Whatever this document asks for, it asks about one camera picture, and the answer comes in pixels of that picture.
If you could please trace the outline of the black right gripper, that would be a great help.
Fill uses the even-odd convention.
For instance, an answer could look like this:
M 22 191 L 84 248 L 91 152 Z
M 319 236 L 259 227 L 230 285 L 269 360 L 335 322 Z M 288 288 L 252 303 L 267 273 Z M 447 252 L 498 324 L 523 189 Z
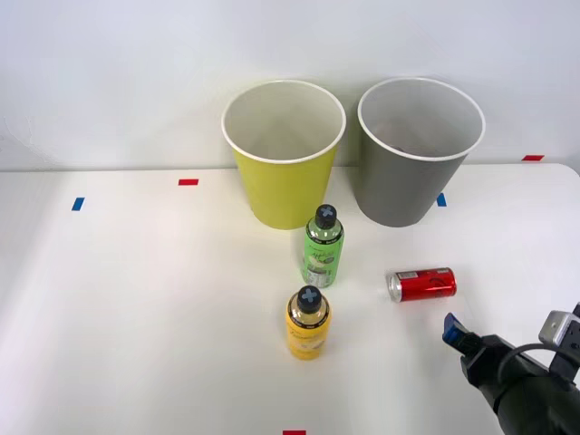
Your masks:
M 510 394 L 518 403 L 543 400 L 551 392 L 564 392 L 566 379 L 527 356 L 497 335 L 479 336 L 468 330 L 453 313 L 444 319 L 442 340 L 461 354 L 460 363 L 468 383 L 497 411 Z

